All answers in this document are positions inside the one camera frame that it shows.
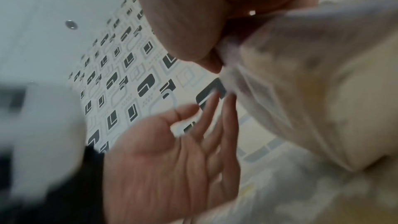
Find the skin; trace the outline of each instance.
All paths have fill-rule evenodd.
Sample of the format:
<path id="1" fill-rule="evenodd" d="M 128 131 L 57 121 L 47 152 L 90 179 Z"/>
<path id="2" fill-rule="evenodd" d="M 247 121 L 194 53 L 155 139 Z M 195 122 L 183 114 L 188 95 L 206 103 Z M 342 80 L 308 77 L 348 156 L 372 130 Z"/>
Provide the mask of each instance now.
<path id="1" fill-rule="evenodd" d="M 139 0 L 158 39 L 174 57 L 194 61 L 219 73 L 222 63 L 214 51 L 228 20 L 249 11 L 315 6 L 318 0 Z"/>
<path id="2" fill-rule="evenodd" d="M 175 137 L 170 126 L 194 116 L 197 104 L 148 117 L 117 140 L 104 159 L 107 223 L 168 223 L 237 197 L 239 125 L 234 95 L 225 98 L 213 131 L 204 137 L 218 101 L 214 93 L 201 119 L 182 136 Z"/>

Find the recessed light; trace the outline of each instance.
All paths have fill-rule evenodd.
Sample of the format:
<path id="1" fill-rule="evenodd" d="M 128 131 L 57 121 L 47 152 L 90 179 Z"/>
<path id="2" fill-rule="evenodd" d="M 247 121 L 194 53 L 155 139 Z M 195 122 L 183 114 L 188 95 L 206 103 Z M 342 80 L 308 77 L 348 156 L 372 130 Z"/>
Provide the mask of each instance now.
<path id="1" fill-rule="evenodd" d="M 78 28 L 78 25 L 76 24 L 76 22 L 74 22 L 72 20 L 67 20 L 65 22 L 65 25 L 67 28 L 72 29 L 72 30 L 76 30 Z"/>

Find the sleeve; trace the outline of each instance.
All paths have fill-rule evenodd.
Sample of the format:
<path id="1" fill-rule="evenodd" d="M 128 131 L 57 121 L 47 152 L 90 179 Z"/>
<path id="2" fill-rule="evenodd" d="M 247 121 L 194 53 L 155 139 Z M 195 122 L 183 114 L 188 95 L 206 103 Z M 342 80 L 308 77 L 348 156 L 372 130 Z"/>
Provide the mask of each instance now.
<path id="1" fill-rule="evenodd" d="M 50 190 L 39 205 L 13 204 L 3 209 L 0 223 L 104 224 L 103 163 L 103 153 L 86 147 L 82 166 L 71 179 Z"/>

